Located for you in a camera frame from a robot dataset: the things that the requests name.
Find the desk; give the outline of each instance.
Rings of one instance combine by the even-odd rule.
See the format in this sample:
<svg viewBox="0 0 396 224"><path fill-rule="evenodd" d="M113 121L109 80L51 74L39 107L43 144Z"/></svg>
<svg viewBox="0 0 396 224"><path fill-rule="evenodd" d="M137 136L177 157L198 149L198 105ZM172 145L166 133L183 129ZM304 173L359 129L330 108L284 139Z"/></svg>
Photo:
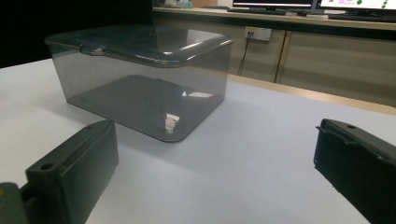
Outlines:
<svg viewBox="0 0 396 224"><path fill-rule="evenodd" d="M338 119L396 145L395 109L294 92L316 97L232 77L224 103L174 144L117 125L120 165L87 223L367 223L314 169L315 127ZM66 103L51 60L1 69L0 181L23 185L29 165L98 120Z"/></svg>

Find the lid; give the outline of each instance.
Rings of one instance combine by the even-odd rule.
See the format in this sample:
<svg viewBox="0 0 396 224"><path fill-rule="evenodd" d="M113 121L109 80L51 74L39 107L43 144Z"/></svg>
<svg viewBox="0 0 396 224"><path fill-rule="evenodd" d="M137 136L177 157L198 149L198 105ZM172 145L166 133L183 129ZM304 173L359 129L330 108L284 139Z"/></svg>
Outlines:
<svg viewBox="0 0 396 224"><path fill-rule="evenodd" d="M154 67L181 67L232 44L224 35L151 25L118 25L52 35L46 44Z"/></svg>

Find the gray plastic box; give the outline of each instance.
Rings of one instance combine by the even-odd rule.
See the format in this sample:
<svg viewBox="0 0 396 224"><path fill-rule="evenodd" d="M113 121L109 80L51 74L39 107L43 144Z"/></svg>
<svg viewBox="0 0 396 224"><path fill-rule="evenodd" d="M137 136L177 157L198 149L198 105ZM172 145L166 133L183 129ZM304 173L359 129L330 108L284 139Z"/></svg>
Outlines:
<svg viewBox="0 0 396 224"><path fill-rule="evenodd" d="M150 25L46 38L69 104L164 142L183 139L224 100L232 43Z"/></svg>

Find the power socket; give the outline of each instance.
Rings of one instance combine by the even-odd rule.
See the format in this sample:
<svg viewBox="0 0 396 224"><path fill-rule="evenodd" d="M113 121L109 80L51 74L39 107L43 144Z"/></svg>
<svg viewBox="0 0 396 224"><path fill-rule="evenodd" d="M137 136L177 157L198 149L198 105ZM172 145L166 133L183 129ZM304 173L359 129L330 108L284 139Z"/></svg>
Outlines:
<svg viewBox="0 0 396 224"><path fill-rule="evenodd" d="M257 27L247 26L245 28L245 38L248 38L249 33L252 33L251 39L257 39Z"/></svg>
<svg viewBox="0 0 396 224"><path fill-rule="evenodd" d="M250 36L250 39L269 41L271 38L272 30L267 29L267 28L258 28L258 27L247 26L245 28L245 38L248 38L249 33L252 33L252 35Z"/></svg>

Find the cable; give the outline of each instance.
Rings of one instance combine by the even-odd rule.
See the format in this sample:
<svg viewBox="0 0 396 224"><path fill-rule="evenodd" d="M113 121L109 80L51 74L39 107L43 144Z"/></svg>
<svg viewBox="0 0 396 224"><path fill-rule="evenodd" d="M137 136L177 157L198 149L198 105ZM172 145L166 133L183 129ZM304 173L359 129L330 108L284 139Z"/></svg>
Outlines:
<svg viewBox="0 0 396 224"><path fill-rule="evenodd" d="M248 42L250 41L252 36L253 36L253 33L247 32L247 43L245 45L245 53L244 53L244 56L242 57L241 63L239 64L238 73L236 73L236 75L239 77L242 76L242 70L244 69L245 58L247 56L247 51L248 51Z"/></svg>

